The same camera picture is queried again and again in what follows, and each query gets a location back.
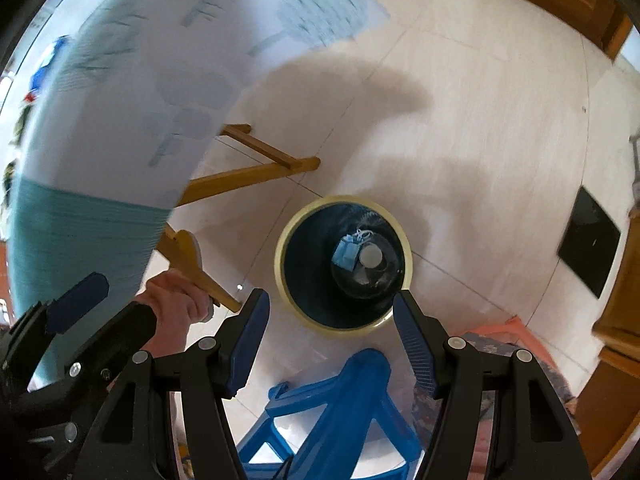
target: yellow rim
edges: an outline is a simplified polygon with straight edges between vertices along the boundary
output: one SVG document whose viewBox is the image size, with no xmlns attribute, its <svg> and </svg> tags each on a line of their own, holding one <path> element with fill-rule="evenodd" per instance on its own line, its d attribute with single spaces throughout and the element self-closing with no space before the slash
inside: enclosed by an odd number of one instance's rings
<svg viewBox="0 0 640 480">
<path fill-rule="evenodd" d="M 278 285 L 278 291 L 280 292 L 280 296 L 286 303 L 288 303 L 293 312 L 296 313 L 298 317 L 303 319 L 305 322 L 311 324 L 316 330 L 320 332 L 324 332 L 325 334 L 331 335 L 354 335 L 355 333 L 363 334 L 369 333 L 373 330 L 380 327 L 382 324 L 386 323 L 393 316 L 392 309 L 381 318 L 375 320 L 368 325 L 361 326 L 359 328 L 329 328 L 324 326 L 317 321 L 314 321 L 309 316 L 307 316 L 299 306 L 296 305 L 296 302 L 293 301 L 291 294 L 289 293 L 289 288 L 284 280 L 284 253 L 289 243 L 289 239 L 293 231 L 309 216 L 311 216 L 316 211 L 325 208 L 329 205 L 338 204 L 338 203 L 356 203 L 363 205 L 364 207 L 368 207 L 369 209 L 373 209 L 376 213 L 378 213 L 382 218 L 384 218 L 389 225 L 394 229 L 396 235 L 398 235 L 398 239 L 400 240 L 400 244 L 402 245 L 402 256 L 404 257 L 404 280 L 402 281 L 402 288 L 409 288 L 411 284 L 411 279 L 414 275 L 414 260 L 411 256 L 411 247 L 409 246 L 409 239 L 406 237 L 404 230 L 400 227 L 398 221 L 391 215 L 389 211 L 383 208 L 381 205 L 376 204 L 375 202 L 368 200 L 367 198 L 352 196 L 352 195 L 337 195 L 337 196 L 326 196 L 324 198 L 319 198 L 318 200 L 314 200 L 312 203 L 304 206 L 300 211 L 298 211 L 293 218 L 289 220 L 289 223 L 284 227 L 280 238 L 278 239 L 278 244 L 276 245 L 276 254 L 273 262 L 273 270 L 276 277 L 276 284 Z"/>
</svg>

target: screw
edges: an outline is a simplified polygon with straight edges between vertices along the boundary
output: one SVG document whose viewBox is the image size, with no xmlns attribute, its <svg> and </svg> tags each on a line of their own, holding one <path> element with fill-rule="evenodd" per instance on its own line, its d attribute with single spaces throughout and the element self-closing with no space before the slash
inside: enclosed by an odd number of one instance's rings
<svg viewBox="0 0 640 480">
<path fill-rule="evenodd" d="M 462 350 L 466 346 L 466 341 L 461 337 L 450 337 L 447 343 L 451 348 L 455 348 L 456 350 Z"/>
<path fill-rule="evenodd" d="M 531 352 L 529 352 L 529 350 L 525 350 L 524 348 L 521 348 L 516 352 L 516 357 L 523 363 L 529 363 L 533 359 L 533 355 L 531 355 Z"/>
<path fill-rule="evenodd" d="M 198 341 L 198 348 L 200 350 L 211 350 L 216 345 L 216 340 L 212 337 L 203 337 Z"/>
<path fill-rule="evenodd" d="M 65 440 L 68 443 L 72 443 L 78 436 L 78 427 L 70 422 L 65 426 Z"/>
<path fill-rule="evenodd" d="M 71 368 L 69 368 L 69 375 L 72 377 L 77 377 L 82 370 L 82 365 L 80 363 L 73 363 Z"/>
<path fill-rule="evenodd" d="M 135 364 L 139 365 L 145 362 L 148 356 L 149 354 L 146 353 L 144 350 L 138 350 L 135 354 L 133 354 L 133 357 L 131 358 L 131 360 L 135 362 Z"/>
</svg>

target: white wall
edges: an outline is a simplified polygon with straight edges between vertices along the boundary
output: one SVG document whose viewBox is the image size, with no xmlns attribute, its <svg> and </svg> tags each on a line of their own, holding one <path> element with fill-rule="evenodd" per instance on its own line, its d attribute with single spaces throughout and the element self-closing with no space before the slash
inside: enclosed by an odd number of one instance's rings
<svg viewBox="0 0 640 480">
<path fill-rule="evenodd" d="M 640 34 L 635 27 L 631 29 L 629 37 L 620 49 L 620 54 L 640 72 Z"/>
</svg>

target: blue plastic chair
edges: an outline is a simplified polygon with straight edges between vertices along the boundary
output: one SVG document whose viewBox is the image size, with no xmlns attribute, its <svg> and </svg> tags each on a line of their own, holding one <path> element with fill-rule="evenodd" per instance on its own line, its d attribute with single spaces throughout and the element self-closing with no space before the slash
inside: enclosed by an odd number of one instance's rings
<svg viewBox="0 0 640 480">
<path fill-rule="evenodd" d="M 293 390 L 287 383 L 271 388 L 264 413 L 238 445 L 247 478 L 271 480 L 284 469 L 282 463 L 249 463 L 268 444 L 281 460 L 290 462 L 286 464 L 289 480 L 349 480 L 375 419 L 405 464 L 367 480 L 406 480 L 420 457 L 420 441 L 386 392 L 390 375 L 385 356 L 369 348 L 350 357 L 335 377 Z M 324 411 L 300 450 L 293 453 L 273 419 L 322 404 L 326 404 Z"/>
</svg>

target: blue face mask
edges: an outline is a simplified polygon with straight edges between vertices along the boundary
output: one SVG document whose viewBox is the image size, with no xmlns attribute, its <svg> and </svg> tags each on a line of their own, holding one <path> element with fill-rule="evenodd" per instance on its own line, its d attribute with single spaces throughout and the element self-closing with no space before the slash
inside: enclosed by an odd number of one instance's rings
<svg viewBox="0 0 640 480">
<path fill-rule="evenodd" d="M 332 263 L 352 272 L 356 266 L 356 260 L 363 243 L 371 238 L 372 234 L 372 231 L 358 229 L 352 235 L 344 235 L 335 248 L 334 256 L 331 258 Z"/>
</svg>

